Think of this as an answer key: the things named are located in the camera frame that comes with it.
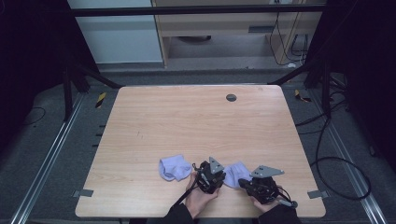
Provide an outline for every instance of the light wood surface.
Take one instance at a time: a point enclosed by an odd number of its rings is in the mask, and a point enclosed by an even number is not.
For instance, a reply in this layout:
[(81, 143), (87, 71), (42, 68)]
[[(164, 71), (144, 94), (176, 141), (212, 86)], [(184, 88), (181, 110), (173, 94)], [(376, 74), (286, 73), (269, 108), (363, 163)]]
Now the light wood surface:
[[(237, 100), (229, 102), (227, 94)], [(299, 217), (322, 217), (299, 136), (278, 86), (147, 86), (121, 88), (80, 197), (79, 217), (163, 217), (183, 194), (159, 175), (161, 158), (182, 154), (199, 165), (214, 157), (223, 166), (241, 161), (282, 169), (274, 180), (298, 202)], [(246, 192), (220, 189), (200, 217), (257, 217)]]

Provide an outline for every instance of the white cabinet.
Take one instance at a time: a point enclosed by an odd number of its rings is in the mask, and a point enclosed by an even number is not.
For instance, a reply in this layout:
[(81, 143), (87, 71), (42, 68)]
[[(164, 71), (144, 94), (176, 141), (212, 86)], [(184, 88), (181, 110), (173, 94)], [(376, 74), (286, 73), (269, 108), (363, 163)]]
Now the white cabinet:
[[(150, 0), (68, 0), (68, 3), (71, 8), (151, 7)], [(163, 63), (153, 16), (76, 19), (100, 69)]]

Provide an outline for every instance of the light blue cloth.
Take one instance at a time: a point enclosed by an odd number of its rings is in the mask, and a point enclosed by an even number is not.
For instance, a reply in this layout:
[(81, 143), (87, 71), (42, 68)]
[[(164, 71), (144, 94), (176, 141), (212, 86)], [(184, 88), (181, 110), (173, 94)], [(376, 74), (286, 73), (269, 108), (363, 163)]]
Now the light blue cloth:
[(184, 160), (183, 155), (176, 155), (160, 159), (158, 169), (163, 179), (180, 181), (190, 175), (192, 167)]
[(224, 168), (224, 173), (227, 175), (224, 179), (224, 184), (230, 188), (237, 189), (239, 186), (239, 179), (251, 180), (250, 171), (241, 161)]

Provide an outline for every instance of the gray floor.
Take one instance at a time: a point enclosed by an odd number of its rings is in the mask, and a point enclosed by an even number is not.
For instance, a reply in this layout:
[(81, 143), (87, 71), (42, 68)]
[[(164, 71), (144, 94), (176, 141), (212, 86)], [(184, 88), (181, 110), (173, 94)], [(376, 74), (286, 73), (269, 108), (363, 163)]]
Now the gray floor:
[[(230, 84), (266, 83), (286, 75), (291, 68), (276, 64), (268, 43), (263, 36), (212, 36), (209, 41), (199, 38), (174, 38), (170, 60), (166, 68), (136, 69), (133, 72), (104, 73), (104, 76), (125, 85), (184, 85), (184, 84)], [(315, 102), (307, 103), (294, 97), (294, 90), (303, 97), (315, 98), (320, 87), (305, 90), (304, 75), (294, 78), (282, 86), (290, 112), (296, 123), (319, 114)], [(74, 210), (78, 199), (72, 197), (76, 189), (82, 189), (89, 172), (96, 146), (100, 142), (98, 133), (103, 132), (117, 90), (89, 79), (92, 87), (83, 95), (81, 109), (65, 140), (48, 179), (36, 199), (29, 220), (35, 223), (119, 223), (117, 218), (79, 218)], [(105, 91), (106, 99), (100, 108), (95, 108), (98, 95)], [(334, 95), (334, 103), (343, 100)], [(57, 133), (63, 125), (64, 102), (62, 86), (43, 91), (35, 98), (35, 108), (21, 127), (9, 147), (9, 155), (1, 158), (0, 166), (0, 223), (8, 223), (15, 214), (23, 197), (35, 180), (35, 175), (50, 150)], [(299, 127), (299, 133), (317, 131), (323, 124), (319, 119)], [(368, 144), (353, 116), (346, 106), (332, 113), (332, 125), (342, 139), (351, 159), (372, 182), (372, 195), (388, 223), (396, 223), (396, 174), (383, 158), (372, 157)], [(305, 154), (310, 162), (315, 159), (318, 133), (300, 134)], [(337, 142), (330, 127), (323, 135), (319, 156), (337, 156)], [(312, 169), (320, 190), (328, 190)], [(320, 171), (326, 181), (348, 195), (355, 195), (345, 165), (338, 161), (324, 161)], [(332, 193), (324, 199), (327, 209), (325, 217), (303, 218), (304, 223), (387, 223), (374, 222), (367, 216), (364, 202), (350, 201)]]

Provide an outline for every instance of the black sleeve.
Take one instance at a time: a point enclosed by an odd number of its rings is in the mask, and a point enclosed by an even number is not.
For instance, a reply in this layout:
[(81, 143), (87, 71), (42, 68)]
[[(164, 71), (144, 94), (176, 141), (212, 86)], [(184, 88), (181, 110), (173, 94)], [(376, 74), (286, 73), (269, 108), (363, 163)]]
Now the black sleeve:
[(191, 214), (184, 203), (174, 207), (161, 219), (162, 224), (194, 224)]
[(262, 224), (301, 224), (295, 209), (280, 204), (259, 216)]

